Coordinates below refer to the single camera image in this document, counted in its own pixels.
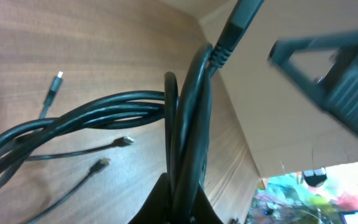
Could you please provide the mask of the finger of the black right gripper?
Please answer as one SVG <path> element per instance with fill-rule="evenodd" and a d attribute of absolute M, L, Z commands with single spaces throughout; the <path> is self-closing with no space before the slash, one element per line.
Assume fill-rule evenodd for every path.
<path fill-rule="evenodd" d="M 338 51 L 336 61 L 318 83 L 290 61 L 295 52 L 334 49 Z M 268 58 L 312 103 L 358 137 L 358 30 L 277 40 Z"/>

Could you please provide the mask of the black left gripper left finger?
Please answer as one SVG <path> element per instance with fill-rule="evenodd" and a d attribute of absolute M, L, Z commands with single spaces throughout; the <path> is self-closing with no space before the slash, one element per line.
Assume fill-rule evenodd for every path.
<path fill-rule="evenodd" d="M 149 196 L 129 224 L 164 224 L 168 216 L 169 189 L 167 174 L 158 178 Z"/>

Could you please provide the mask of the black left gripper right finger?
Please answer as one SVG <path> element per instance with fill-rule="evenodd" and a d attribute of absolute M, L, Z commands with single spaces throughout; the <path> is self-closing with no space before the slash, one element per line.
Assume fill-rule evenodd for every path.
<path fill-rule="evenodd" d="M 196 193 L 191 223 L 195 224 L 223 224 L 211 206 L 203 188 L 199 185 Z"/>

